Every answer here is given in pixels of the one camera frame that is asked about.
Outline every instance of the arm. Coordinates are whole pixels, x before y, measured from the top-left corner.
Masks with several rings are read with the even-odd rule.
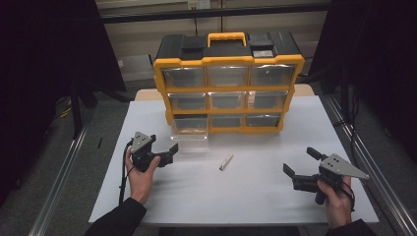
[[[145,216],[147,210],[144,204],[149,198],[153,172],[160,162],[160,157],[154,158],[148,170],[142,173],[134,167],[130,156],[129,148],[125,164],[129,171],[131,198],[93,223],[86,235],[132,235]]]
[[[351,178],[349,176],[343,176],[343,182],[345,183],[343,189],[347,193],[352,194],[349,188],[351,186]],[[328,196],[326,198],[326,216],[330,230],[326,234],[327,236],[376,236],[362,219],[352,222],[351,202],[346,195],[336,193],[331,186],[323,181],[319,180],[317,184],[323,193]]]

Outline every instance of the storage organizer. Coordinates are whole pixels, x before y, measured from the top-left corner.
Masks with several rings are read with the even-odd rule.
[[[171,34],[153,63],[172,137],[279,132],[304,66],[289,31]]]

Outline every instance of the table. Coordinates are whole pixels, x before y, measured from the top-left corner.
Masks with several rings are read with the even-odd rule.
[[[117,206],[123,149],[136,131],[156,135],[154,152],[166,151],[174,144],[169,139],[170,127],[164,113],[161,100],[131,102],[90,222]],[[307,147],[347,159],[317,96],[295,95],[284,128],[278,134],[209,135],[208,147],[196,151],[181,151],[180,145],[174,163],[155,171],[152,194],[146,204],[148,213],[142,225],[326,223],[325,207],[316,205],[315,194],[294,191],[291,179],[282,172],[282,164],[286,163],[297,174],[318,173],[319,163],[306,153]],[[219,171],[219,164],[228,153],[234,157],[224,171]],[[353,219],[378,222],[360,182],[353,179],[352,185],[357,198]]]

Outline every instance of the white marker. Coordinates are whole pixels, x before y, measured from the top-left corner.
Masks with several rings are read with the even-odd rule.
[[[226,165],[229,163],[229,161],[232,159],[233,154],[227,154],[226,158],[224,158],[223,162],[221,162],[219,170],[223,171],[224,168],[226,168]]]

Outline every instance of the white wall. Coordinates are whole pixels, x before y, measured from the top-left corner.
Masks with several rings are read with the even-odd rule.
[[[220,0],[211,0],[212,8],[220,8]],[[223,0],[223,8],[290,5],[329,2],[329,0]],[[153,13],[187,10],[181,0],[96,0],[101,15]],[[223,31],[265,33],[270,30],[290,30],[302,51],[314,53],[326,12],[290,13],[223,18]],[[220,18],[197,19],[199,34],[220,31]],[[155,54],[166,34],[195,34],[194,20],[172,20],[143,23],[108,24],[105,26],[117,57]]]

